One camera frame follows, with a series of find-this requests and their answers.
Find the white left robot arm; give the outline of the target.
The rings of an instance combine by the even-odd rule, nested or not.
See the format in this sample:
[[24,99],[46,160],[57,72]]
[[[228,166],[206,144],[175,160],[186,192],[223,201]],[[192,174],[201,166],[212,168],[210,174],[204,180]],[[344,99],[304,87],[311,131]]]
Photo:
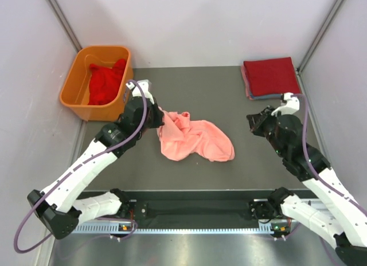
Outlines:
[[56,239],[65,238],[89,220],[129,214],[130,200],[119,189],[86,199],[79,195],[107,166],[133,148],[146,130],[162,125],[163,112],[150,91],[134,88],[124,112],[103,126],[78,160],[51,185],[29,193],[29,203],[39,205],[36,216]]

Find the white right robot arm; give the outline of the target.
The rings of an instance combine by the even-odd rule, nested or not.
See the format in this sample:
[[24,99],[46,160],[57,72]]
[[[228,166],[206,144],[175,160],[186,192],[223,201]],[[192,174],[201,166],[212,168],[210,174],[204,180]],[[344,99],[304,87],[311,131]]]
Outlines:
[[247,115],[250,132],[264,137],[282,164],[325,205],[324,214],[280,187],[263,202],[252,201],[252,217],[262,224],[290,218],[327,242],[345,265],[366,265],[366,210],[348,192],[326,157],[307,143],[307,120],[295,113],[303,94],[284,93],[277,108]]

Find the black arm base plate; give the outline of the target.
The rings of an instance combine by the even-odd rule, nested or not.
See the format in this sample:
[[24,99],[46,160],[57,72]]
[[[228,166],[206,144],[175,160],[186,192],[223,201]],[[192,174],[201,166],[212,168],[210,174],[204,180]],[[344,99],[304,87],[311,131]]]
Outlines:
[[254,228],[293,223],[272,201],[272,190],[127,191],[119,217],[139,228]]

